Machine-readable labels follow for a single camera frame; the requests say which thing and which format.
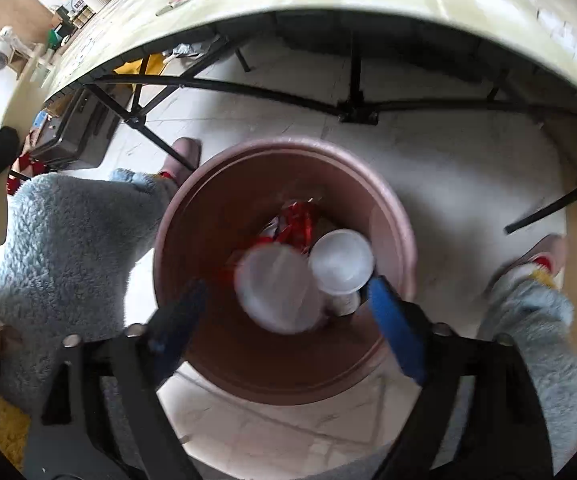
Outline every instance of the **white tile floor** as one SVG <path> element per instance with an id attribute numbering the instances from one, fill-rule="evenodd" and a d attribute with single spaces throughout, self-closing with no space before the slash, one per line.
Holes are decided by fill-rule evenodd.
<path id="1" fill-rule="evenodd" d="M 335 102 L 345 97 L 348 61 L 293 52 L 277 40 L 244 49 L 254 70 L 227 59 L 209 78 L 259 84 Z M 169 65 L 166 73 L 179 73 Z M 366 62 L 367 99 L 484 96 L 488 88 L 410 66 Z M 145 88 L 142 104 L 159 88 Z M 380 171 L 402 200 L 419 249 L 417 301 L 434 320 L 474 335 L 486 305 L 491 273 L 544 234 L 565 231 L 563 212 L 505 236 L 509 222 L 561 194 L 552 145 L 531 122 L 497 112 L 383 114 L 379 125 L 340 124 L 335 118 L 243 96 L 178 90 L 150 115 L 148 126 L 168 142 L 203 142 L 202 161 L 245 139 L 315 136 L 338 143 Z M 72 172 L 105 178 L 117 167 L 154 172 L 164 153 L 122 124 L 101 167 Z M 155 308 L 152 251 L 134 269 L 126 323 Z M 284 479 L 313 474 L 364 456 L 391 442 L 418 388 L 389 359 L 348 391 L 305 406 L 265 406 L 236 399 L 189 365 L 160 391 L 175 431 L 192 456 L 238 478 Z"/>

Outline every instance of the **gray fleece leg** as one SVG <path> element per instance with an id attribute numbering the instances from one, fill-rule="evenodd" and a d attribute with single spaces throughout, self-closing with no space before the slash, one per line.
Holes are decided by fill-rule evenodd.
<path id="1" fill-rule="evenodd" d="M 2 360 L 0 393 L 27 413 L 65 335 L 96 340 L 123 328 L 129 272 L 152 247 L 176 189 L 127 170 L 111 179 L 41 175 L 12 200 L 0 319 L 24 344 Z"/>
<path id="2" fill-rule="evenodd" d="M 507 333 L 514 339 L 537 391 L 549 431 L 553 469 L 562 469 L 577 444 L 577 354 L 568 340 L 573 305 L 560 291 L 531 279 L 499 295 L 486 314 L 479 339 Z M 435 465 L 449 462 L 466 425 L 472 378 L 463 378 L 456 407 Z"/>

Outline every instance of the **trash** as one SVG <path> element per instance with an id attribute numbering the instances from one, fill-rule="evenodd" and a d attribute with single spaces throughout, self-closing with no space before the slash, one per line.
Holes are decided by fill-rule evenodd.
<path id="1" fill-rule="evenodd" d="M 304 332 L 323 317 L 323 295 L 307 259 L 288 245 L 249 250 L 235 269 L 235 292 L 246 314 L 270 332 Z"/>
<path id="2" fill-rule="evenodd" d="M 320 214 L 313 228 L 313 245 L 326 234 L 339 229 L 340 226 L 331 222 L 325 215 Z"/>
<path id="3" fill-rule="evenodd" d="M 321 291 L 345 296 L 365 285 L 373 274 L 371 244 L 357 231 L 337 229 L 313 246 L 309 267 Z"/>
<path id="4" fill-rule="evenodd" d="M 360 293 L 356 290 L 350 294 L 332 296 L 325 294 L 325 312 L 334 316 L 348 316 L 360 306 Z"/>
<path id="5" fill-rule="evenodd" d="M 210 40 L 200 41 L 198 43 L 180 43 L 172 50 L 165 50 L 162 54 L 164 55 L 164 64 L 170 63 L 173 59 L 179 57 L 200 57 L 206 54 L 213 43 L 216 42 L 218 36 L 211 38 Z"/>
<path id="6" fill-rule="evenodd" d="M 319 212 L 314 202 L 298 200 L 288 203 L 279 215 L 278 232 L 274 241 L 309 254 L 313 246 L 313 225 Z"/>

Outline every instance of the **red object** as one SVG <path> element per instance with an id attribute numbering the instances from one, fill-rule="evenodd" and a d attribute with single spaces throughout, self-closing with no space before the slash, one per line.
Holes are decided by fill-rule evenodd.
<path id="1" fill-rule="evenodd" d="M 159 176 L 163 176 L 164 178 L 170 178 L 172 181 L 175 182 L 175 177 L 172 176 L 168 171 L 160 171 Z"/>
<path id="2" fill-rule="evenodd" d="M 17 161 L 20 164 L 20 172 L 26 171 L 30 167 L 30 176 L 48 173 L 46 165 L 43 162 L 31 159 L 28 152 L 20 155 Z M 11 196 L 14 195 L 17 193 L 17 190 L 21 185 L 22 182 L 16 176 L 9 175 L 8 180 L 6 181 L 6 193 Z"/>
<path id="3" fill-rule="evenodd" d="M 542 267 L 546 267 L 549 272 L 553 273 L 553 269 L 551 268 L 551 261 L 545 256 L 538 256 L 537 258 L 531 260 L 534 264 L 541 265 Z"/>
<path id="4" fill-rule="evenodd" d="M 313 244 L 313 224 L 317 221 L 316 216 L 317 211 L 312 202 L 294 202 L 284 207 L 280 212 L 283 222 L 275 241 L 290 245 L 302 254 L 308 254 Z"/>

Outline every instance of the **pink slipper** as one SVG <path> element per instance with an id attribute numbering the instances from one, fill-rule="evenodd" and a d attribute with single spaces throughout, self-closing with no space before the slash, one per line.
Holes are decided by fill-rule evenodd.
<path id="1" fill-rule="evenodd" d="M 191 139 L 190 137 L 180 137 L 172 144 L 172 148 L 188 160 L 194 168 L 200 165 L 202 145 L 199 140 Z M 172 178 L 178 186 L 181 186 L 192 172 L 172 158 L 171 155 L 167 155 L 164 165 L 158 173 Z"/>
<path id="2" fill-rule="evenodd" d="M 549 271 L 551 276 L 557 276 L 565 266 L 566 255 L 567 255 L 567 243 L 566 237 L 562 235 L 550 234 L 542 238 L 537 244 L 535 244 L 527 253 L 523 254 L 520 258 L 514 262 L 503 266 L 501 270 L 496 272 L 491 282 L 489 282 L 488 290 L 493 288 L 493 285 L 497 280 L 504 276 L 507 272 L 515 267 L 519 267 L 523 264 L 530 262 L 539 261 L 545 258 L 549 263 Z"/>

